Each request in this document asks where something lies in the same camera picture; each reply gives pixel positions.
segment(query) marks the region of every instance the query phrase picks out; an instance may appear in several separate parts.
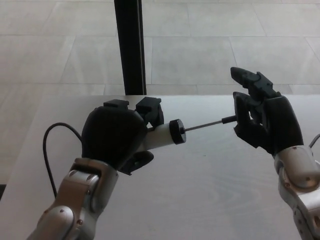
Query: tiled floor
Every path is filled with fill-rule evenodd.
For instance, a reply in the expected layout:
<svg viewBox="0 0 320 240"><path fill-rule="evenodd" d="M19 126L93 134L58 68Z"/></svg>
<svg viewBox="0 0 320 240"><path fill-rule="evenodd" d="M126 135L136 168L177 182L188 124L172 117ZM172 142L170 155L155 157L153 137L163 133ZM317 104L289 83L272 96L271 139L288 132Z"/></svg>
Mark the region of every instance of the tiled floor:
<svg viewBox="0 0 320 240"><path fill-rule="evenodd" d="M320 94L320 0L142 0L150 95ZM112 0L0 0L0 184L47 95L123 95Z"/></svg>

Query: white table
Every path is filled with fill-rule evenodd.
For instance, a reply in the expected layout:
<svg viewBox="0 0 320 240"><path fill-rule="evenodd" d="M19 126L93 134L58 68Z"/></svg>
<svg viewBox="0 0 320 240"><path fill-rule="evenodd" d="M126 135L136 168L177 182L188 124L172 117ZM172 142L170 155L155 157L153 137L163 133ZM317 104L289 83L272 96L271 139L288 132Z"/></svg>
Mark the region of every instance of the white table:
<svg viewBox="0 0 320 240"><path fill-rule="evenodd" d="M115 98L129 100L132 109L142 99L86 96L42 102L0 201L0 239L25 239L54 200L42 152L48 126L66 122L81 132L88 114ZM320 132L320 96L288 98L309 144ZM232 96L163 96L161 105L165 122L179 118L186 128L234 114ZM299 240L292 211L278 193L272 157L237 138L234 126L188 132L185 144L155 149L150 164L132 176L120 174L95 239ZM81 145L58 127L47 146L59 186L81 156ZM319 144L313 150L320 157Z"/></svg>

